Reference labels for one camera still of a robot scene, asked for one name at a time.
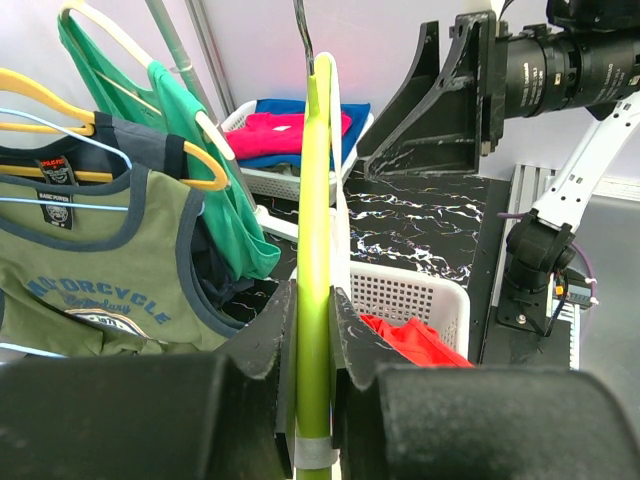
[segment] clothing label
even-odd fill
[[[54,185],[77,185],[73,169],[64,156],[47,160],[36,160],[47,183]]]
[[[71,203],[71,195],[47,193],[39,190],[36,190],[36,192],[38,194],[38,200]],[[67,230],[73,228],[73,211],[70,207],[64,207],[62,205],[40,205],[40,207],[42,208],[45,222],[55,225],[56,227],[66,228]]]
[[[51,158],[46,160],[36,160],[45,181],[52,185],[77,185],[73,169],[69,161],[64,157]],[[39,200],[49,200],[55,202],[71,203],[71,195],[50,194],[38,191]],[[73,228],[73,210],[61,205],[42,205],[44,221],[56,227]]]
[[[118,315],[116,313],[107,312],[99,308],[94,309],[80,309],[80,310],[66,310],[65,313],[73,315],[76,318],[85,320],[96,325],[101,325],[107,328],[113,328],[120,332],[135,335],[137,337],[149,338],[144,331],[130,318],[124,315]]]

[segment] metal hook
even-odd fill
[[[296,10],[298,30],[300,30],[300,36],[302,37],[302,43],[304,44],[304,55],[307,59],[307,75],[312,76],[314,74],[314,56],[313,47],[311,46],[311,37],[309,36],[309,29],[307,28],[307,19],[304,14],[304,0],[293,0],[293,6]]]

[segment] blue clothing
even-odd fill
[[[273,113],[283,115],[288,113],[304,113],[305,103],[300,100],[279,100],[268,98],[258,100],[256,113]],[[342,163],[345,162],[349,153],[355,146],[360,133],[367,122],[367,117],[371,111],[371,105],[366,104],[342,104],[342,111],[351,118],[351,127],[342,137]],[[301,155],[265,155],[263,157],[239,160],[241,167],[265,168],[273,167],[281,163],[289,163],[300,168]],[[331,159],[331,170],[333,170],[333,158]]]

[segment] camera lens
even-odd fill
[[[640,89],[640,32],[548,34],[509,41],[506,118],[622,100]]]

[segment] black marble surface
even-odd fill
[[[467,287],[490,180],[429,176],[367,181],[362,162],[345,184],[350,211],[351,259],[446,278]],[[272,215],[293,223],[298,205],[256,196]],[[224,306],[234,318],[254,318],[296,266],[296,245],[268,235],[282,250],[271,278],[236,295]]]

